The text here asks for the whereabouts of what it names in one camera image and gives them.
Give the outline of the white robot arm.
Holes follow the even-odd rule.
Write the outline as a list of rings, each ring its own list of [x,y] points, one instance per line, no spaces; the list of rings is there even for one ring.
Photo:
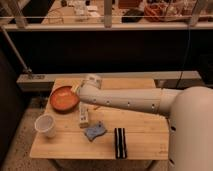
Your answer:
[[[88,74],[77,89],[88,104],[159,114],[169,119],[168,171],[213,171],[213,89],[103,89]]]

